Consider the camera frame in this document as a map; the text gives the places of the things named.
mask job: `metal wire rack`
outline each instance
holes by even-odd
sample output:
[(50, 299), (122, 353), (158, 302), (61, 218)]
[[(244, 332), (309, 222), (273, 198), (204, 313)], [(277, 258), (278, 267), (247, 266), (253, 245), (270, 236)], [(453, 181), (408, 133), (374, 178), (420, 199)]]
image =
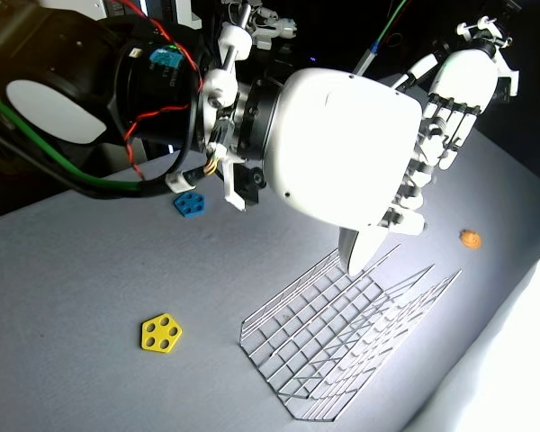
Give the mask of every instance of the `metal wire rack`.
[(461, 273), (420, 289), (430, 265), (384, 289), (373, 276), (398, 247), (354, 278), (335, 250), (242, 322), (240, 346), (295, 419), (338, 418)]

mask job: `gray table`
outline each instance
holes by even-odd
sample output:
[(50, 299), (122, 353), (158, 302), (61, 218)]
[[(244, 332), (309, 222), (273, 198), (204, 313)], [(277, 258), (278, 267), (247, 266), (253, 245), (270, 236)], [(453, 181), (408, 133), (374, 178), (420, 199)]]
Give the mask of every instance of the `gray table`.
[[(330, 252), (338, 230), (267, 190), (246, 214), (217, 179), (198, 192), (207, 212), (193, 220), (171, 196), (76, 193), (0, 218), (0, 431), (400, 430), (540, 257), (540, 181), (473, 132), (425, 190), (429, 230), (382, 246), (402, 244), (389, 280), (432, 263), (429, 282), (461, 277), (338, 422), (305, 423), (240, 350), (239, 325)], [(460, 244), (464, 228), (482, 249)], [(141, 350), (140, 323), (163, 311), (183, 337), (169, 355)]]

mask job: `blue toy piece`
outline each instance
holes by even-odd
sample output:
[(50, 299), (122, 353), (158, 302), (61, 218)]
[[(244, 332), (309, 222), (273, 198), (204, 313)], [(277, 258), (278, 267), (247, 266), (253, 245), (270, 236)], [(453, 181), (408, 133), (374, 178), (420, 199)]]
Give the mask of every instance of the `blue toy piece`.
[(185, 192), (174, 201), (174, 206), (185, 218), (200, 216), (204, 213), (205, 200), (196, 192)]

